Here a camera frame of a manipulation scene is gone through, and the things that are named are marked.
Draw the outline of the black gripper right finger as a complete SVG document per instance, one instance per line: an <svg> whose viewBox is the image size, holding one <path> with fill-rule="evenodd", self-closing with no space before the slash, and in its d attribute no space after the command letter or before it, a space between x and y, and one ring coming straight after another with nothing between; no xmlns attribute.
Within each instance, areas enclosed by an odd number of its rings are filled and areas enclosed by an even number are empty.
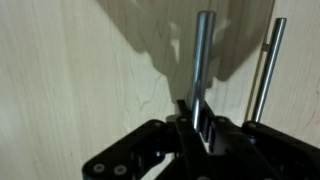
<svg viewBox="0 0 320 180"><path fill-rule="evenodd" d="M241 127L202 111L202 133L223 173L236 180L320 180L320 149L264 124L247 121Z"/></svg>

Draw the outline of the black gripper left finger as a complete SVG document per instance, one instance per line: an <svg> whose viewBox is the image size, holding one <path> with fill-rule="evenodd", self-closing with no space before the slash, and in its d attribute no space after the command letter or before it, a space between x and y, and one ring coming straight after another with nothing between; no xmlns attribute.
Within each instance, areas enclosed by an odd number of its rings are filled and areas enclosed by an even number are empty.
<svg viewBox="0 0 320 180"><path fill-rule="evenodd" d="M156 180L212 180L212 165L193 129L191 112L185 101L177 105L175 120L149 120L84 163L83 180L141 180L170 153L174 159Z"/></svg>

